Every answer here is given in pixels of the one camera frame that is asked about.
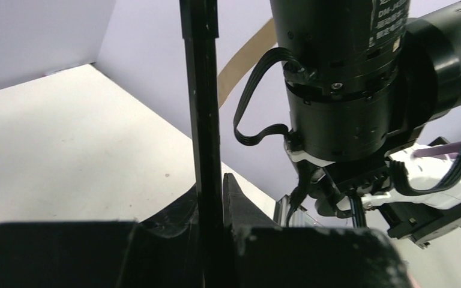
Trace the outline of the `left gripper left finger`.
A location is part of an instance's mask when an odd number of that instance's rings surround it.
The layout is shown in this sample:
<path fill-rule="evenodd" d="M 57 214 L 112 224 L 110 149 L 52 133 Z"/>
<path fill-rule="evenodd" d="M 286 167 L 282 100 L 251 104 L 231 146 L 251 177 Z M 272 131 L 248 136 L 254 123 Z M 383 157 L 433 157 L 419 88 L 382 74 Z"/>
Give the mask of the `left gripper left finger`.
<path fill-rule="evenodd" d="M 0 223 L 0 287 L 199 287 L 195 188 L 144 221 Z"/>

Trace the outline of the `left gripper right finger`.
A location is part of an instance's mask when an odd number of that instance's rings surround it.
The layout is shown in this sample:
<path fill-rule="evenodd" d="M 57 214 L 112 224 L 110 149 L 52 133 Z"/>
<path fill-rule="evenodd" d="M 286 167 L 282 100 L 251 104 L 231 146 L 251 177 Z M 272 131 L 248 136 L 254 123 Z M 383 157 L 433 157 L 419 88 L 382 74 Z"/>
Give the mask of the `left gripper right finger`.
<path fill-rule="evenodd" d="M 368 228 L 282 227 L 223 177 L 231 278 L 224 287 L 411 287 L 399 253 Z"/>

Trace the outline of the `beige patterned umbrella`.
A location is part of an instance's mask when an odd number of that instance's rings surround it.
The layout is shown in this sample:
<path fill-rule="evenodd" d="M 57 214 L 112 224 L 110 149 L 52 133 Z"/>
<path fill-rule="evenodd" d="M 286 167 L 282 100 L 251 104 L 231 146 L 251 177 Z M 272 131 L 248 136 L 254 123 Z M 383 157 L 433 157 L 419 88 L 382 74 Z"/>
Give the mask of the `beige patterned umbrella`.
<path fill-rule="evenodd" d="M 249 249 L 275 222 L 242 191 L 220 160 L 215 1 L 181 1 L 199 233 L 205 287 L 262 287 L 265 269 Z"/>

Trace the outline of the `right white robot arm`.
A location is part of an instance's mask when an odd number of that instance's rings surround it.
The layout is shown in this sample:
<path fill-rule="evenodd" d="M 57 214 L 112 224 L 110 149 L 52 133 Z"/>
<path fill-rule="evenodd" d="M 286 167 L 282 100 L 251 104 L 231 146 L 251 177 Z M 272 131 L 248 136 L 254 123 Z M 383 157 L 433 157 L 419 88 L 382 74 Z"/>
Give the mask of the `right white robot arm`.
<path fill-rule="evenodd" d="M 378 209 L 388 236 L 424 248 L 461 229 L 461 142 L 426 146 L 425 125 L 461 106 L 461 1 L 410 18 L 409 1 L 271 1 L 277 47 L 247 81 L 237 127 L 264 74 L 282 64 L 291 125 L 274 124 L 298 173 L 293 214 L 366 225 Z"/>

